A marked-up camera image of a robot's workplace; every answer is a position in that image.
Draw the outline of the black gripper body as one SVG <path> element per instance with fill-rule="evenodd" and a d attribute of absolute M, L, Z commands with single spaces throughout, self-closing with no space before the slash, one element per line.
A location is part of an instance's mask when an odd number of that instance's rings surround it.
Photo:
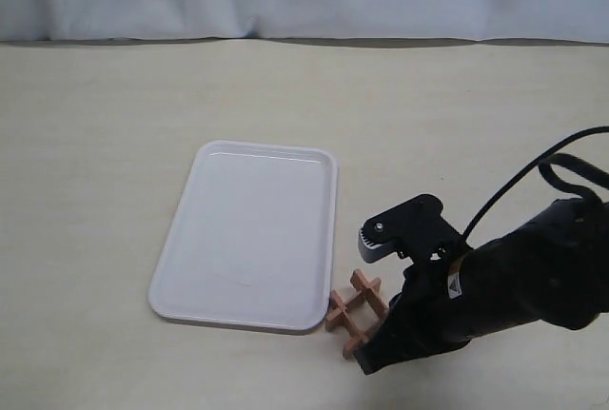
<path fill-rule="evenodd" d="M 439 262 L 425 267 L 414 264 L 404 271 L 402 291 L 391 300 L 382 325 L 384 357 L 429 358 L 470 343 L 444 332 L 441 309 L 449 301 L 446 284 L 447 266 Z"/>

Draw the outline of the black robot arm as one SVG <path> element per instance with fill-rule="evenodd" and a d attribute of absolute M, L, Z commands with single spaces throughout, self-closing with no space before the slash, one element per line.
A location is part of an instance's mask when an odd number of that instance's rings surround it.
<path fill-rule="evenodd" d="M 402 290 L 354 356 L 365 374 L 459 350 L 472 340 L 543 321 L 580 330 L 608 309 L 608 205 L 601 169 L 567 153 L 543 159 L 541 177 L 561 192 L 533 219 L 480 247 L 422 194 L 369 218 L 364 261 L 411 260 Z"/>

